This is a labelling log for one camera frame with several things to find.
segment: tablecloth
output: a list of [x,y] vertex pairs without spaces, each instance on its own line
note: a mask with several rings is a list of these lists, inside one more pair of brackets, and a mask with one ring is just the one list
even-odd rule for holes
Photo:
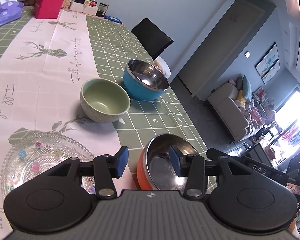
[[[11,41],[33,17],[32,9],[25,7],[20,19],[0,27],[0,58]],[[91,16],[86,16],[86,20],[96,68],[101,78],[124,87],[123,72],[130,59],[153,63],[138,39],[124,25]],[[75,28],[71,23],[58,24],[65,28]],[[207,147],[171,88],[157,100],[131,99],[129,111],[113,125],[121,145],[129,148],[128,165],[134,179],[143,147],[158,134],[179,135],[206,158]],[[208,188],[213,189],[215,186],[215,178],[209,177]]]

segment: dark tile floor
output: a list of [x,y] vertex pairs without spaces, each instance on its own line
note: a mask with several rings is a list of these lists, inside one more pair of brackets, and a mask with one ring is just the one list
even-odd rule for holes
[[233,138],[226,131],[222,121],[218,119],[208,105],[194,101],[180,78],[176,77],[170,86],[208,149],[215,148],[230,155],[239,155],[246,150],[246,147],[252,146],[253,143],[249,139],[230,143]]

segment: blue bowl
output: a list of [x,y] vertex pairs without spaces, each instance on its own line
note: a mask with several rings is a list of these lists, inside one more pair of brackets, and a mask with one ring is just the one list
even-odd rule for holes
[[169,88],[167,78],[154,66],[141,60],[130,60],[123,73],[128,94],[139,101],[159,98]]

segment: yellow pillow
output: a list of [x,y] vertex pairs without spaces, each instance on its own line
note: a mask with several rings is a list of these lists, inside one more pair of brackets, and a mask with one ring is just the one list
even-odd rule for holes
[[242,90],[239,91],[238,96],[237,96],[237,100],[240,102],[240,106],[242,108],[244,108],[245,105],[246,105],[247,100],[243,97],[243,91]]

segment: glass plate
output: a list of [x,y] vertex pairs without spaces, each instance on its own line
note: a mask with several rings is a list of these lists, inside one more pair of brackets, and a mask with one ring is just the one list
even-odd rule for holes
[[[8,152],[1,170],[3,199],[16,187],[70,157],[93,161],[93,155],[80,143],[58,133],[38,133],[22,139]],[[82,177],[82,187],[94,192],[94,178]]]

